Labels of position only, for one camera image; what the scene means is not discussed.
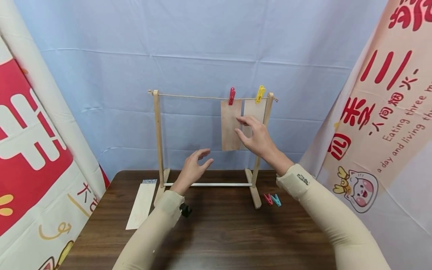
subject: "string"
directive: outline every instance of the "string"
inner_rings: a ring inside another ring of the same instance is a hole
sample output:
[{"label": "string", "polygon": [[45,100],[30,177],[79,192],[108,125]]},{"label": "string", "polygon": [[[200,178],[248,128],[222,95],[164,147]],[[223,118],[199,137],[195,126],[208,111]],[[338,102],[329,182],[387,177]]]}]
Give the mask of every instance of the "string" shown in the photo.
[{"label": "string", "polygon": [[[216,97],[197,97],[194,95],[170,95],[170,94],[158,94],[164,95],[167,97],[177,97],[177,98],[203,98],[203,99],[221,99],[221,100],[229,100],[229,98],[216,98]],[[237,100],[255,100],[255,98],[236,98]]]}]

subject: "red clothespin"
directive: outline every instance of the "red clothespin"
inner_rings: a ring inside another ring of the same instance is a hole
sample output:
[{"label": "red clothespin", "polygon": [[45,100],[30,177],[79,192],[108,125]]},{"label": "red clothespin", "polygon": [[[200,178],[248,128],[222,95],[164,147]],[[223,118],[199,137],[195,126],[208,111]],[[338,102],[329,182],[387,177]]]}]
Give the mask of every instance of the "red clothespin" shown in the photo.
[{"label": "red clothespin", "polygon": [[232,105],[232,103],[234,101],[234,96],[235,96],[235,89],[234,89],[234,87],[231,87],[231,91],[229,92],[228,105]]},{"label": "red clothespin", "polygon": [[265,193],[263,194],[264,198],[266,199],[267,203],[272,206],[273,205],[273,200],[271,199],[271,195],[270,193],[268,195],[266,195]]}]

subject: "arm sleeve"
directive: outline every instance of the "arm sleeve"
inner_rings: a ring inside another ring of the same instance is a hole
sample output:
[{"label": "arm sleeve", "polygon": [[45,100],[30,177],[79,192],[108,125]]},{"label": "arm sleeve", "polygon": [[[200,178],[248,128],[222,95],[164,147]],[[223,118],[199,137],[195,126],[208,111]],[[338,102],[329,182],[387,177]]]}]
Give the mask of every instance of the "arm sleeve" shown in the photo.
[{"label": "arm sleeve", "polygon": [[157,249],[180,218],[184,197],[165,191],[155,209],[129,239],[113,270],[147,270]]},{"label": "arm sleeve", "polygon": [[362,221],[299,164],[278,177],[276,183],[300,202],[329,238],[338,270],[390,269]]}]

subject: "wooden table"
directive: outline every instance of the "wooden table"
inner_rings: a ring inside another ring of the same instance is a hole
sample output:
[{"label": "wooden table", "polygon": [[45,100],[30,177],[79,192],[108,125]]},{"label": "wooden table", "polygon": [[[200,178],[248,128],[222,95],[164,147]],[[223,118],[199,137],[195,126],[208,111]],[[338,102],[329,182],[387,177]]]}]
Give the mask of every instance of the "wooden table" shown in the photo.
[{"label": "wooden table", "polygon": [[[171,172],[170,181],[178,172]],[[79,235],[61,270],[110,270],[134,233],[126,231],[143,179],[157,171],[119,172]],[[244,171],[208,171],[202,182],[245,181]],[[181,217],[159,250],[152,269],[335,269],[328,240],[301,205],[275,184],[275,174],[260,171],[261,193],[277,193],[282,207],[263,200],[255,210],[246,187],[192,187]]]}]

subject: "left hand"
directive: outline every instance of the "left hand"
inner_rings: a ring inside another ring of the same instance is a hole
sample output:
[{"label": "left hand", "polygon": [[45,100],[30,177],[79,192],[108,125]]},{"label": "left hand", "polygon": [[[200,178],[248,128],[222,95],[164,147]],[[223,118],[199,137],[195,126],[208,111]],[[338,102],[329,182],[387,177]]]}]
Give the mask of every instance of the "left hand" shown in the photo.
[{"label": "left hand", "polygon": [[210,154],[210,149],[200,149],[190,155],[184,162],[183,169],[177,180],[174,182],[171,191],[184,196],[186,190],[203,175],[207,168],[213,163],[213,159],[207,160],[203,165],[198,164],[198,160]]}]

